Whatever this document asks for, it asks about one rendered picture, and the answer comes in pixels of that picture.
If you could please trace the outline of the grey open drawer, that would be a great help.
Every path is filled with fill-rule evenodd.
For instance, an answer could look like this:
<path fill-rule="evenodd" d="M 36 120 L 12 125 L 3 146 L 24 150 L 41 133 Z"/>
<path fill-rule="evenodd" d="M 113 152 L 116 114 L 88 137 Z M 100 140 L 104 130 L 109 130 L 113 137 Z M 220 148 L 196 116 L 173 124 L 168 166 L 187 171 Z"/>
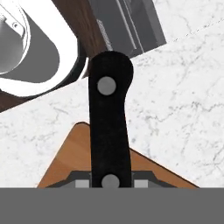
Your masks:
<path fill-rule="evenodd" d="M 165 45 L 152 0 L 88 0 L 109 51 L 129 58 Z"/>

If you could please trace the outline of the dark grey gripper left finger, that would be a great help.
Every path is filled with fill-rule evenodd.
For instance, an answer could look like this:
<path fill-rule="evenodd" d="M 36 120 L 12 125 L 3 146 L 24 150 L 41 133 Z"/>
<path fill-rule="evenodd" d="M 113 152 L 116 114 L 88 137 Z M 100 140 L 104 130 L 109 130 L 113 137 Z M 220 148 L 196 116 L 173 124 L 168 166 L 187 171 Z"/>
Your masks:
<path fill-rule="evenodd" d="M 91 172 L 90 171 L 71 171 L 68 177 L 57 183 L 51 184 L 51 188 L 90 188 Z"/>

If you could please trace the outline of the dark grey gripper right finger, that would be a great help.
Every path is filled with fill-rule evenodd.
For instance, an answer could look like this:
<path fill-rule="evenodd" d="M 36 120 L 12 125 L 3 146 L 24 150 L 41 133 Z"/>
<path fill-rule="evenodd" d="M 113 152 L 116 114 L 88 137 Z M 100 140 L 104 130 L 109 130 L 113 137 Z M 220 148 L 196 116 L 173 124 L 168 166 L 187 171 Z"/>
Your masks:
<path fill-rule="evenodd" d="M 174 188 L 174 185 L 159 180 L 152 171 L 133 171 L 132 185 L 134 188 Z"/>

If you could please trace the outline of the wooden cutting board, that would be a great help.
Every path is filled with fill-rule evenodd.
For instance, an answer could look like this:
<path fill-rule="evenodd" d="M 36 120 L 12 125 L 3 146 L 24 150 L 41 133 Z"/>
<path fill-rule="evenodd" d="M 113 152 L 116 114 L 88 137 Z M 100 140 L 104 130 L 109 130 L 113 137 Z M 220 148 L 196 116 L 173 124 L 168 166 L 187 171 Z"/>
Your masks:
<path fill-rule="evenodd" d="M 196 189 L 197 186 L 162 165 L 148 159 L 146 156 L 130 149 L 131 170 L 144 179 L 143 174 L 149 174 L 151 181 L 157 186 L 175 186 L 178 188 Z M 45 175 L 40 180 L 38 188 L 45 188 L 65 180 L 70 172 L 91 172 L 90 128 L 85 122 L 76 123 L 61 145 L 55 158 L 48 166 Z"/>

